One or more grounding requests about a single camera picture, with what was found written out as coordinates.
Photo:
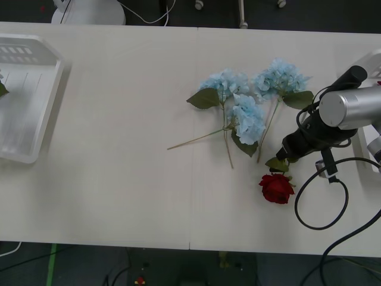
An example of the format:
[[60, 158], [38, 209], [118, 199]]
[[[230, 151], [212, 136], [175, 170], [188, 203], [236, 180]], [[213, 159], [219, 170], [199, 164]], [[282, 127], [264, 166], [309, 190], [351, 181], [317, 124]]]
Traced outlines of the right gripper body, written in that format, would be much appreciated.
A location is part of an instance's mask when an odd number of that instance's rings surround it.
[[287, 135], [282, 140], [281, 159], [299, 159], [315, 152], [300, 130]]

